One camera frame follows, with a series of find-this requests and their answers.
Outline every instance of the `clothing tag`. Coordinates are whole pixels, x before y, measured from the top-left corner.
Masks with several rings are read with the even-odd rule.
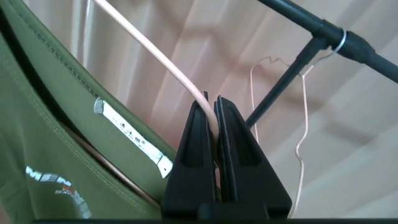
[[[167,177],[173,167],[173,162],[167,158],[163,152],[147,141],[138,131],[136,131],[118,112],[116,112],[107,102],[97,98],[94,104],[94,113],[102,114],[115,127],[117,127],[130,141],[132,141],[149,159],[159,168],[163,178]]]

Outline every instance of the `white label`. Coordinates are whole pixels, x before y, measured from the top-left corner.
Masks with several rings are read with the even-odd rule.
[[[95,113],[102,113],[115,127],[117,127],[130,141],[132,141],[149,159],[159,168],[160,174],[165,178],[172,170],[173,163],[163,152],[147,141],[136,131],[118,112],[107,102],[97,99],[94,105]]]

